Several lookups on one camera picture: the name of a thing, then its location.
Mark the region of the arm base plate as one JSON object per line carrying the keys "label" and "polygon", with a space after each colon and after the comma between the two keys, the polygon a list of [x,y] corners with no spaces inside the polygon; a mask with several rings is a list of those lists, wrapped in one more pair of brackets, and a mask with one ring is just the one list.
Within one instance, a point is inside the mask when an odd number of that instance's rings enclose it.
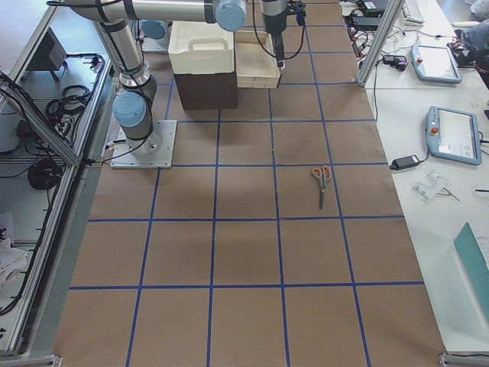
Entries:
{"label": "arm base plate", "polygon": [[176,129],[177,120],[156,120],[154,122],[154,130],[146,142],[138,149],[130,152],[138,146],[138,143],[129,140],[127,144],[125,133],[120,128],[118,139],[122,139],[123,142],[115,146],[114,155],[116,158],[110,160],[111,168],[171,168]]}
{"label": "arm base plate", "polygon": [[170,28],[168,24],[157,20],[143,20],[140,25],[144,36],[143,51],[166,53],[170,43]]}

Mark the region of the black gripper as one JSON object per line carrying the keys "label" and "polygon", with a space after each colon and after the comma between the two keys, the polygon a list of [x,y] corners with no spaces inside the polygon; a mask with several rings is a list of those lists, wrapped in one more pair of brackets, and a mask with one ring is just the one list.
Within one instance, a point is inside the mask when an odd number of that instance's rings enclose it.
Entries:
{"label": "black gripper", "polygon": [[272,34],[272,42],[273,42],[273,49],[274,49],[274,55],[277,58],[277,66],[279,68],[283,68],[285,65],[284,61],[284,44],[283,44],[283,36],[282,33],[276,33]]}

